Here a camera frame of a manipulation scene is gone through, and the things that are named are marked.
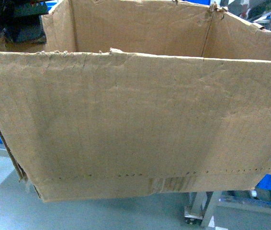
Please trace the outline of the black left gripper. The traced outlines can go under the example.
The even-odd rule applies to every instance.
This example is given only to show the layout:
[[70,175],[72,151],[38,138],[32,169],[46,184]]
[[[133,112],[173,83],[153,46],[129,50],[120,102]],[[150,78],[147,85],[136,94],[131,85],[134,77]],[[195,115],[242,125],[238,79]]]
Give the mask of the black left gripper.
[[57,0],[0,0],[0,37],[12,43],[46,43],[42,16]]

